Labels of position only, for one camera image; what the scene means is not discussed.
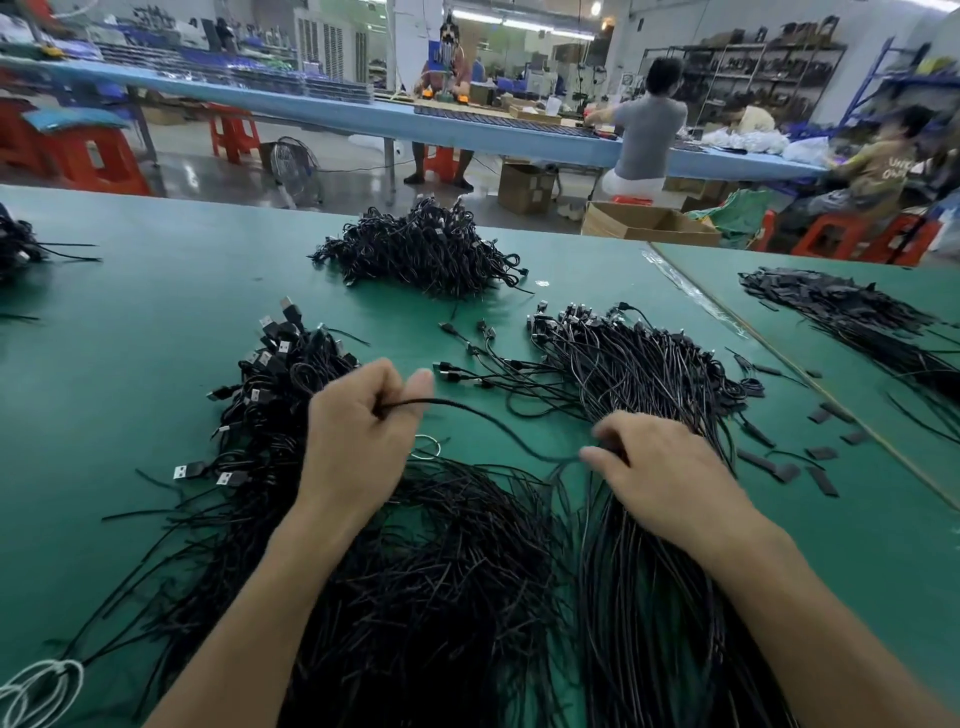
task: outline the worker in gray shirt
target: worker in gray shirt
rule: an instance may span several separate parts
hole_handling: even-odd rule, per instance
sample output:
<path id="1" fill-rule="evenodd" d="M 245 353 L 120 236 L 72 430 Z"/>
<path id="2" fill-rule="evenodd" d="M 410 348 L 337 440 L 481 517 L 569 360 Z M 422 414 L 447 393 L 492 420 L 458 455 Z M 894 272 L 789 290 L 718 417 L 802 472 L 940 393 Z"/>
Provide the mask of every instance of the worker in gray shirt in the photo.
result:
<path id="1" fill-rule="evenodd" d="M 623 127 L 620 159 L 601 181 L 608 195 L 649 199 L 663 189 L 667 153 L 686 123 L 686 104 L 670 98 L 680 87 L 683 71 L 678 59 L 656 59 L 647 72 L 643 96 L 584 119 L 588 127 L 611 123 Z"/>

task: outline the green plastic sack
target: green plastic sack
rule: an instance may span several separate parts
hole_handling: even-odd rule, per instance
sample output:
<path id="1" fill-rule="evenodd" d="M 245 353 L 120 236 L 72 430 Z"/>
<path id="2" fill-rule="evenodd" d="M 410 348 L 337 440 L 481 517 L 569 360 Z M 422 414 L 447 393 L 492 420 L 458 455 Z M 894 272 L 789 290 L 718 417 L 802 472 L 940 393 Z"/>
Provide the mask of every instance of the green plastic sack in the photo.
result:
<path id="1" fill-rule="evenodd" d="M 773 197 L 768 189 L 738 189 L 720 207 L 691 210 L 686 216 L 692 220 L 708 217 L 720 231 L 721 248 L 743 250 L 760 229 Z"/>

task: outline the green table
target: green table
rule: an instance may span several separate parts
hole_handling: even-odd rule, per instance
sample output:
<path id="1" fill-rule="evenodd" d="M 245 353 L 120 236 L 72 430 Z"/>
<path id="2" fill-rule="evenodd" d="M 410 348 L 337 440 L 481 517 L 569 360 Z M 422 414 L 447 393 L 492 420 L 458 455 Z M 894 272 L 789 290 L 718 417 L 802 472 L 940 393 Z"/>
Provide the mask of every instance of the green table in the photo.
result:
<path id="1" fill-rule="evenodd" d="M 759 299 L 747 294 L 737 277 L 738 273 L 752 273 L 761 265 L 823 271 L 853 278 L 861 285 L 875 282 L 883 292 L 946 322 L 956 323 L 960 322 L 960 299 L 956 296 L 960 274 L 948 269 L 901 268 L 683 245 L 656 247 L 695 286 L 748 326 L 784 360 L 802 369 L 822 372 L 824 377 L 816 382 L 818 386 L 842 402 L 930 487 L 960 509 L 960 447 L 911 421 L 885 393 L 890 392 L 931 425 L 943 428 L 923 402 L 868 358 L 815 329 L 800 313 L 786 306 L 775 306 L 779 309 L 776 311 L 764 306 Z M 942 326 L 935 329 L 960 339 L 960 329 Z M 931 334 L 910 341 L 930 350 L 960 348 Z M 958 355 L 945 354 L 944 357 L 960 364 Z"/>
<path id="2" fill-rule="evenodd" d="M 305 256 L 350 218 L 9 186 L 0 188 L 0 201 L 34 223 L 41 240 L 97 243 L 105 259 L 36 267 L 0 291 L 0 311 L 41 318 L 0 322 L 0 679 L 57 654 L 44 641 L 72 637 L 156 539 L 160 517 L 100 519 L 173 502 L 171 492 L 133 469 L 166 479 L 175 466 L 211 453 L 208 438 L 222 405 L 204 394 L 237 379 L 236 361 L 257 343 L 258 319 L 277 317 L 283 296 L 300 305 L 307 323 L 323 321 L 370 341 L 370 348 L 345 341 L 362 361 L 389 356 L 404 374 L 436 360 L 468 363 L 464 347 L 437 327 L 449 319 L 451 302 L 385 282 L 345 288 L 336 272 L 313 268 Z M 502 288 L 460 305 L 458 328 L 472 332 L 486 319 L 504 354 L 532 353 L 525 317 L 544 298 L 550 311 L 570 301 L 594 308 L 633 303 L 656 325 L 684 328 L 721 352 L 734 375 L 724 347 L 777 361 L 677 289 L 645 257 L 645 245 L 483 233 L 521 255 L 531 271 L 527 285 L 538 292 L 532 298 Z M 798 416 L 813 409 L 816 393 L 772 377 L 766 383 L 768 397 L 751 402 L 751 420 L 784 449 L 841 449 L 843 456 L 827 463 L 841 497 L 824 497 L 806 474 L 783 486 L 746 463 L 739 464 L 740 482 L 880 638 L 960 706 L 960 535 L 953 531 L 960 517 L 876 443 L 850 448 L 838 439 L 845 425 Z M 444 383 L 438 390 L 510 422 L 540 451 L 567 454 L 589 441 L 586 427 L 563 415 L 513 418 L 498 392 Z M 540 475 L 551 470 L 467 412 L 435 408 L 421 431 L 449 437 L 450 457 L 495 459 Z M 566 479 L 575 501 L 582 498 L 580 475 Z M 122 623 L 118 616 L 98 625 L 94 638 Z M 154 654 L 147 645 L 95 664 L 76 713 L 100 711 L 98 726 L 129 725 L 123 701 L 139 695 Z"/>

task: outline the red stool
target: red stool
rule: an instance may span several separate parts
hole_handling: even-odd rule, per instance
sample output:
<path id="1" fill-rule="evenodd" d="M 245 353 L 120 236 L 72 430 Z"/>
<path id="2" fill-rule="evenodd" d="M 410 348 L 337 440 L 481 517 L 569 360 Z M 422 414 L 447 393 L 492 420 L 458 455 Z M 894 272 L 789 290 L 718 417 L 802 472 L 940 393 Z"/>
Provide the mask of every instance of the red stool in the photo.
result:
<path id="1" fill-rule="evenodd" d="M 41 143 L 72 189 L 118 195 L 151 194 L 127 138 L 119 129 L 74 127 L 44 134 Z M 101 167 L 90 158 L 91 143 L 100 154 Z"/>
<path id="2" fill-rule="evenodd" d="M 763 213 L 763 220 L 760 222 L 760 229 L 757 231 L 756 237 L 747 248 L 757 253 L 766 253 L 767 244 L 770 242 L 770 238 L 774 236 L 776 227 L 777 213 L 772 209 L 768 209 Z"/>
<path id="3" fill-rule="evenodd" d="M 890 259 L 890 255 L 897 249 L 897 245 L 891 245 L 891 243 L 893 243 L 897 237 L 913 228 L 920 219 L 919 216 L 906 212 L 897 215 L 893 222 L 887 226 L 887 229 L 867 246 L 867 249 L 860 254 L 857 260 L 863 260 L 868 263 L 887 262 L 887 260 Z M 927 220 L 924 226 L 913 236 L 913 240 L 903 249 L 897 259 L 894 260 L 894 263 L 910 267 L 917 265 L 924 256 L 924 253 L 926 253 L 926 249 L 930 247 L 930 243 L 933 242 L 933 238 L 940 232 L 941 227 L 942 225 L 938 220 Z"/>
<path id="4" fill-rule="evenodd" d="M 226 107 L 221 104 L 207 104 L 211 111 L 219 111 L 222 115 L 210 117 L 210 142 L 213 145 L 213 156 L 220 156 L 220 148 L 227 150 L 227 161 L 231 164 L 240 163 L 240 155 L 248 155 L 254 149 L 260 148 L 260 135 L 256 132 L 253 119 L 238 117 L 252 116 L 249 111 Z M 217 129 L 217 119 L 223 131 Z M 244 128 L 244 122 L 250 124 L 250 132 Z"/>
<path id="5" fill-rule="evenodd" d="M 648 200 L 645 197 L 631 197 L 630 195 L 613 195 L 611 202 L 617 205 L 643 205 L 645 207 L 654 203 L 653 200 Z"/>
<path id="6" fill-rule="evenodd" d="M 852 215 L 849 213 L 829 212 L 821 215 L 806 231 L 806 235 L 790 251 L 792 255 L 805 255 L 807 257 L 830 257 L 836 260 L 850 260 L 851 255 L 856 250 L 856 246 L 863 240 L 867 230 L 874 223 L 873 220 L 865 218 L 862 215 Z M 816 253 L 814 248 L 820 242 L 820 237 L 827 228 L 839 228 L 843 230 L 843 236 L 840 243 L 832 255 L 821 255 Z"/>
<path id="7" fill-rule="evenodd" d="M 50 177 L 40 151 L 40 135 L 22 116 L 35 109 L 26 99 L 0 99 L 0 162 Z"/>
<path id="8" fill-rule="evenodd" d="M 435 172 L 441 182 L 453 182 L 457 176 L 457 166 L 460 164 L 459 156 L 453 158 L 456 152 L 452 147 L 435 147 L 427 145 L 423 150 L 423 172 Z"/>

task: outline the person's left hand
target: person's left hand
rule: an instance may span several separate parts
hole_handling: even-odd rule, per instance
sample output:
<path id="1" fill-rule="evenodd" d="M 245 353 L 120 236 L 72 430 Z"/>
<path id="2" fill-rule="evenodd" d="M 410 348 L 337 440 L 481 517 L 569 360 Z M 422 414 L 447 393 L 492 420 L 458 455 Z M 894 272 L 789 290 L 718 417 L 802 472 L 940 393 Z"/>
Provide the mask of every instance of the person's left hand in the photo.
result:
<path id="1" fill-rule="evenodd" d="M 433 396 L 433 373 L 420 369 L 404 383 L 388 359 L 330 382 L 310 401 L 310 426 L 294 506 L 299 512 L 358 533 L 391 496 L 423 416 L 423 404 L 374 407 Z"/>

